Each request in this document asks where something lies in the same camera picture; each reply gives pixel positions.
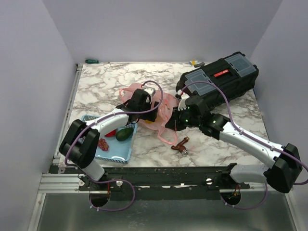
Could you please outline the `pink plastic bag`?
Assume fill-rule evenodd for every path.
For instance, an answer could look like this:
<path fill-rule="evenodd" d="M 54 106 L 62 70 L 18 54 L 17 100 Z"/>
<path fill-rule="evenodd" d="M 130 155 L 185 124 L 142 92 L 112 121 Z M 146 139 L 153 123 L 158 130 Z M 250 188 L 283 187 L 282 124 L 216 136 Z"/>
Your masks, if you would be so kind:
<path fill-rule="evenodd" d="M 136 89 L 141 89 L 141 83 L 132 83 L 129 87 L 119 90 L 119 97 L 124 103 L 129 100 Z M 178 142 L 178 136 L 175 131 L 165 128 L 165 124 L 171 118 L 173 107 L 178 107 L 178 100 L 172 94 L 163 92 L 163 101 L 158 107 L 157 119 L 152 124 L 147 124 L 145 120 L 140 120 L 139 124 L 145 128 L 157 131 L 157 138 L 169 145 L 175 145 Z"/>

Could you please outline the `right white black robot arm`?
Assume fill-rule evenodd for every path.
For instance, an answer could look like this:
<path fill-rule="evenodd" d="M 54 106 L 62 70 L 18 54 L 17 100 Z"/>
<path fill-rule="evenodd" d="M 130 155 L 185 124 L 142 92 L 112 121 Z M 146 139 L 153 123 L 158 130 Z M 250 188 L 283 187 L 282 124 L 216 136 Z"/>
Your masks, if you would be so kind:
<path fill-rule="evenodd" d="M 261 161 L 261 165 L 235 164 L 221 177 L 228 189 L 238 183 L 267 183 L 281 193 L 288 193 L 302 171 L 298 148 L 267 141 L 233 124 L 231 119 L 211 113 L 205 101 L 198 96 L 181 100 L 173 108 L 171 119 L 165 125 L 174 131 L 199 128 L 206 136 L 230 143 Z"/>

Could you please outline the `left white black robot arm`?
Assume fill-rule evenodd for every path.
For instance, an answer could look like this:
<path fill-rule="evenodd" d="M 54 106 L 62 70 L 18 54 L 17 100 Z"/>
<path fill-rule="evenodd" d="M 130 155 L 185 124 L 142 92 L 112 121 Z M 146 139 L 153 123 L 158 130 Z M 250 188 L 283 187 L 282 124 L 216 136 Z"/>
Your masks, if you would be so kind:
<path fill-rule="evenodd" d="M 143 116 L 155 120 L 159 103 L 153 101 L 154 94 L 151 87 L 136 89 L 129 100 L 112 112 L 88 122 L 77 119 L 70 125 L 59 152 L 90 177 L 94 189 L 102 190 L 107 183 L 105 170 L 95 160 L 99 139 Z"/>

